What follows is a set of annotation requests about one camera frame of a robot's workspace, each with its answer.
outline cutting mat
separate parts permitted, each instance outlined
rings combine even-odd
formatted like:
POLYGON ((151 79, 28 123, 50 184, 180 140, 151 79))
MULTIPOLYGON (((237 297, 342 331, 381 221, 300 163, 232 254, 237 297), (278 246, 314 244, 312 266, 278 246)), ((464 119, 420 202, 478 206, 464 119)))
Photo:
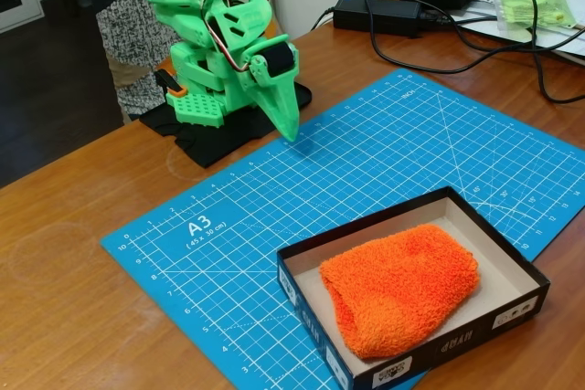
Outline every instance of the cutting mat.
POLYGON ((584 174, 585 152, 401 69, 102 244, 238 389, 336 389, 277 248, 451 185, 533 259, 584 174))

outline orange towel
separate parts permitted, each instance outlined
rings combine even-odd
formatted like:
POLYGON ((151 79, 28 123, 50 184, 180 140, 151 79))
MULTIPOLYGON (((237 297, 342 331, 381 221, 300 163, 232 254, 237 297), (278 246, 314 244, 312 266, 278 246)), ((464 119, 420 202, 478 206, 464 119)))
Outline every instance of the orange towel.
POLYGON ((473 255, 431 224, 369 241, 319 269, 339 331, 362 359, 416 346, 479 283, 473 255))

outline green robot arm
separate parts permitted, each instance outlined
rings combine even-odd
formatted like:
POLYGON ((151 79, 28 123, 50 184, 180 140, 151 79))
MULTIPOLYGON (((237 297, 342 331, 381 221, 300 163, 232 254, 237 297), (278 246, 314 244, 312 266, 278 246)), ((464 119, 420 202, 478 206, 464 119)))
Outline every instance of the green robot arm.
POLYGON ((296 138, 298 51, 286 35, 262 37, 268 0, 148 1, 184 40, 171 47, 183 90, 166 95, 179 121, 219 127, 225 115, 258 105, 286 139, 296 138))

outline box label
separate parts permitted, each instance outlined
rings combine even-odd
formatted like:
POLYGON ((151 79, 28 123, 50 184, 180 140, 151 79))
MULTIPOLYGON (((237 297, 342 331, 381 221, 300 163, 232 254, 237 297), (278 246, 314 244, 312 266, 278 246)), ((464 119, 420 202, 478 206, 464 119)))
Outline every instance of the box label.
POLYGON ((502 312, 494 319, 494 325, 492 329, 495 329, 503 324, 512 321, 513 319, 517 319, 521 315, 526 314, 529 311, 534 310, 534 307, 537 305, 538 296, 533 297, 530 300, 525 301, 524 303, 520 303, 516 305, 514 308, 509 309, 508 311, 502 312))
POLYGON ((337 378, 337 381, 339 381, 339 384, 341 385, 341 387, 344 390, 348 390, 349 389, 349 380, 347 379, 347 376, 344 373, 344 371, 341 369, 341 366, 337 362, 337 359, 334 357, 333 353, 329 349, 329 346, 325 347, 325 360, 327 360, 327 362, 329 363, 329 365, 333 369, 333 373, 335 374, 335 377, 337 378))
POLYGON ((278 279, 281 282, 286 295, 289 296, 289 300, 292 302, 292 305, 296 306, 296 292, 294 291, 293 285, 291 285, 289 278, 286 276, 280 265, 278 267, 278 279))
POLYGON ((465 331, 454 334, 451 339, 447 340, 437 349, 435 356, 437 358, 443 358, 447 355, 460 352, 466 348, 467 344, 469 344, 471 340, 473 340, 476 332, 478 332, 476 329, 469 328, 465 331))
POLYGON ((412 357, 409 356, 408 358, 405 358, 399 363, 394 363, 393 365, 389 365, 385 369, 380 370, 377 374, 374 374, 374 383, 372 383, 372 388, 376 388, 380 385, 389 383, 390 381, 400 378, 408 370, 410 370, 411 364, 412 357))

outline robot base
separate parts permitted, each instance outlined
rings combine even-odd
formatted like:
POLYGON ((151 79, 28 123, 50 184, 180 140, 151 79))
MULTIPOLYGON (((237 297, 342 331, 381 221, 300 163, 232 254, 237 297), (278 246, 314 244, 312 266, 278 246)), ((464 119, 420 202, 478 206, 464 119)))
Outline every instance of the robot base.
MULTIPOLYGON (((305 86, 295 82, 299 109, 312 99, 305 86)), ((253 139, 260 139, 275 130, 260 107, 246 107, 224 118, 219 128, 192 125, 176 120, 175 109, 164 103, 146 112, 140 121, 162 136, 175 136, 175 143, 199 166, 208 168, 229 153, 253 139)))

